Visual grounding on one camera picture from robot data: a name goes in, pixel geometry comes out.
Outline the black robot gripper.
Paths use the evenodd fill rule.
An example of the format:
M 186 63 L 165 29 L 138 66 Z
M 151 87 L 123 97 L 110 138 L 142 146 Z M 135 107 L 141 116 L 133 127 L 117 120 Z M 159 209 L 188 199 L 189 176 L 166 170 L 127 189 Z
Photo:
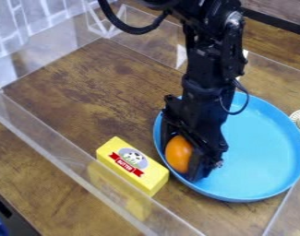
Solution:
M 232 83 L 205 87 L 189 76 L 183 76 L 182 96 L 165 96 L 161 146 L 166 149 L 169 140 L 182 135 L 194 147 L 185 173 L 190 183 L 208 178 L 212 171 L 222 166 L 222 153 L 228 151 L 229 145 L 221 126 L 228 119 L 234 89 Z

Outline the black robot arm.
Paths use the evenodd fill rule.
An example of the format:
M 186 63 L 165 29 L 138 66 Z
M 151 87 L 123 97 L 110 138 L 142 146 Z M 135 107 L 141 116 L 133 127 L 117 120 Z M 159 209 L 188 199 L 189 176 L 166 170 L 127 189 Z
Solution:
M 183 177 L 206 178 L 222 163 L 229 145 L 221 126 L 234 114 L 229 109 L 237 81 L 245 73 L 242 52 L 245 20 L 240 0 L 181 0 L 171 7 L 181 20 L 188 56 L 182 95 L 165 96 L 161 145 L 182 136 L 193 147 Z

